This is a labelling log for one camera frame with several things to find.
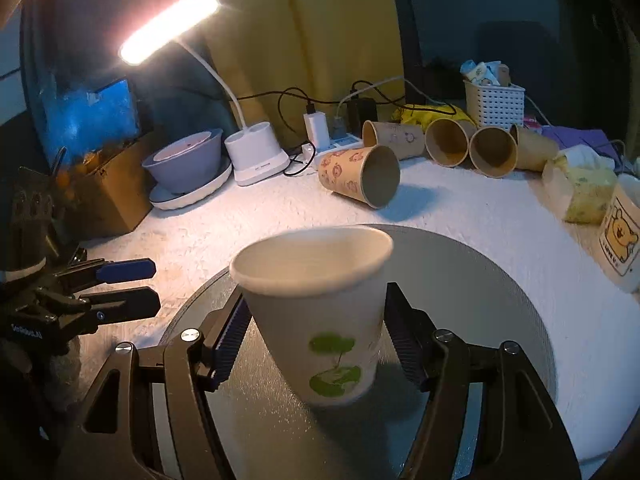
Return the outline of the white paper cup green print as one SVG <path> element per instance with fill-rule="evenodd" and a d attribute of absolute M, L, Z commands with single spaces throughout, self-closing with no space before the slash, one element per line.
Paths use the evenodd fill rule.
<path fill-rule="evenodd" d="M 393 239 L 370 226 L 282 233 L 230 263 L 280 373 L 303 402 L 349 404 L 378 366 Z"/>

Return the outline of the patterned brown cup lying front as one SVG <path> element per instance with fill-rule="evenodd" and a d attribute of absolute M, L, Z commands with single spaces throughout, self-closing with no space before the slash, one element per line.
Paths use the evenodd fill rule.
<path fill-rule="evenodd" d="M 381 209 L 398 189 L 399 160 L 384 145 L 332 152 L 320 158 L 318 177 L 327 190 Z"/>

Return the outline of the round grey placemat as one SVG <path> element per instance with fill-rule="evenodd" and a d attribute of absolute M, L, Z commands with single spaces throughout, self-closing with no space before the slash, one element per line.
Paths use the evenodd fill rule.
<path fill-rule="evenodd" d="M 449 237 L 390 226 L 387 277 L 435 325 L 471 344 L 518 342 L 549 391 L 552 345 L 532 302 L 500 266 Z M 207 402 L 239 479 L 395 479 L 420 427 L 427 396 L 405 378 L 388 338 L 374 383 L 359 400 L 312 408 L 288 388 L 255 326 L 230 377 Z"/>

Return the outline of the brown cardboard box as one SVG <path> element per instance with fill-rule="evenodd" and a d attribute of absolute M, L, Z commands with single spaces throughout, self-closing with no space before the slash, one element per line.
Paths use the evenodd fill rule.
<path fill-rule="evenodd" d="M 142 162 L 160 149 L 163 131 L 150 131 L 72 185 L 66 229 L 76 240 L 127 234 L 149 213 L 155 180 Z"/>

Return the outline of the white plate under bowl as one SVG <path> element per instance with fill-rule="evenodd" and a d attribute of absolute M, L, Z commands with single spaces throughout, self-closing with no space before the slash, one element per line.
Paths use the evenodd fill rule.
<path fill-rule="evenodd" d="M 175 194 L 165 190 L 160 184 L 154 186 L 150 193 L 151 205 L 159 210 L 177 210 L 194 205 L 217 192 L 229 179 L 232 173 L 231 160 L 227 156 L 221 159 L 219 172 L 213 180 L 203 184 L 194 191 Z"/>

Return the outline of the white tablecloth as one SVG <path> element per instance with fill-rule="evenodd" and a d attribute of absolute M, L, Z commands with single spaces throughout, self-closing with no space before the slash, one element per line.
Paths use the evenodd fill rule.
<path fill-rule="evenodd" d="M 283 231 L 393 223 L 450 238 L 495 263 L 528 297 L 550 337 L 555 402 L 580 468 L 609 458 L 639 406 L 639 299 L 594 262 L 589 226 L 568 226 L 544 206 L 526 174 L 491 179 L 422 158 L 401 166 L 390 204 L 373 210 L 329 193 L 315 174 L 277 176 L 247 188 L 226 184 L 179 211 L 153 211 L 134 232 L 90 240 L 93 258 L 149 257 L 153 286 L 171 318 L 244 246 Z"/>

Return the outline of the white desk lamp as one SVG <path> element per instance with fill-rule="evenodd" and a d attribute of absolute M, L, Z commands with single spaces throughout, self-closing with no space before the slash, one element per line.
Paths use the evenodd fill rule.
<path fill-rule="evenodd" d="M 249 125 L 239 99 L 217 71 L 195 52 L 181 36 L 216 14 L 219 0 L 166 0 L 146 6 L 143 18 L 118 49 L 122 62 L 139 66 L 160 49 L 174 42 L 188 52 L 209 73 L 231 99 L 240 120 L 240 128 L 224 140 L 233 167 L 234 180 L 247 186 L 285 170 L 288 155 L 281 148 L 270 122 Z"/>

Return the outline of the white bear mug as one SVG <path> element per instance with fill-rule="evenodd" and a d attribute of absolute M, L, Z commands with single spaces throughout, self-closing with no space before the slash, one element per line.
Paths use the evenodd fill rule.
<path fill-rule="evenodd" d="M 639 289 L 639 179 L 621 174 L 597 237 L 597 262 L 623 292 Z"/>

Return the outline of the white power strip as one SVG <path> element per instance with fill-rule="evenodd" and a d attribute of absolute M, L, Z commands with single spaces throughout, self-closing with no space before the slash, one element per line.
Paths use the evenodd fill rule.
<path fill-rule="evenodd" d="M 351 133 L 346 133 L 340 138 L 331 140 L 330 145 L 327 148 L 318 150 L 311 143 L 306 143 L 302 146 L 302 152 L 296 157 L 296 162 L 306 164 L 309 162 L 311 166 L 317 168 L 320 164 L 320 160 L 324 155 L 329 155 L 334 152 L 354 150 L 355 148 L 362 148 L 363 142 L 358 136 L 354 136 Z"/>

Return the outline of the yellow bag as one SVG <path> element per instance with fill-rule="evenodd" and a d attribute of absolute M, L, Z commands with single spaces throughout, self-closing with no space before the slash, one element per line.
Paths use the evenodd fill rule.
<path fill-rule="evenodd" d="M 419 125 L 425 130 L 436 119 L 447 118 L 460 122 L 470 122 L 474 125 L 474 120 L 465 113 L 460 107 L 442 104 L 442 105 L 418 105 L 408 104 L 397 107 L 390 116 L 391 122 L 405 125 Z"/>

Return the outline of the white charger plug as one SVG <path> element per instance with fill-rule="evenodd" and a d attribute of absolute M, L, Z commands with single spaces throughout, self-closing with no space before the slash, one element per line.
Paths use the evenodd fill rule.
<path fill-rule="evenodd" d="M 318 152 L 327 150 L 331 145 L 328 122 L 323 112 L 307 113 L 304 123 L 308 140 Z"/>

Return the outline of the purple cloth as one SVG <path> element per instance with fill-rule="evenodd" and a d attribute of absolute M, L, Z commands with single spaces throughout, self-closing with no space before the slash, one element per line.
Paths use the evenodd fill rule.
<path fill-rule="evenodd" d="M 613 159 L 614 162 L 620 160 L 616 149 L 608 137 L 600 129 L 580 130 L 561 126 L 543 126 L 541 133 L 548 139 L 555 140 L 561 150 L 572 148 L 578 144 L 590 146 L 599 155 Z"/>

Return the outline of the white lattice basket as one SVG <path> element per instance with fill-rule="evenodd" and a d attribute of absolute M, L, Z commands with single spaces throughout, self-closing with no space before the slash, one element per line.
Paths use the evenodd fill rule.
<path fill-rule="evenodd" d="M 465 110 L 478 128 L 499 127 L 509 130 L 512 125 L 523 125 L 525 89 L 511 84 L 509 87 L 479 86 L 465 81 Z"/>

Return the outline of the black power adapter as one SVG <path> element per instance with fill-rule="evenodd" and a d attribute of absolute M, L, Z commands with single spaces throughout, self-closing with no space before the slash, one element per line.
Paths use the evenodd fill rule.
<path fill-rule="evenodd" d="M 362 137 L 362 127 L 365 122 L 378 120 L 378 107 L 375 99 L 367 96 L 353 96 L 347 103 L 348 131 L 358 138 Z"/>

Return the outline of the yellow curtain left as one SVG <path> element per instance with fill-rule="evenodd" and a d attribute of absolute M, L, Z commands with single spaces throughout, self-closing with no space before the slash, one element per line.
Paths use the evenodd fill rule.
<path fill-rule="evenodd" d="M 305 104 L 281 90 L 302 89 L 329 117 L 344 112 L 336 103 L 356 80 L 404 93 L 395 0 L 219 1 L 200 27 L 216 69 L 246 120 L 271 122 L 287 148 L 305 136 Z"/>

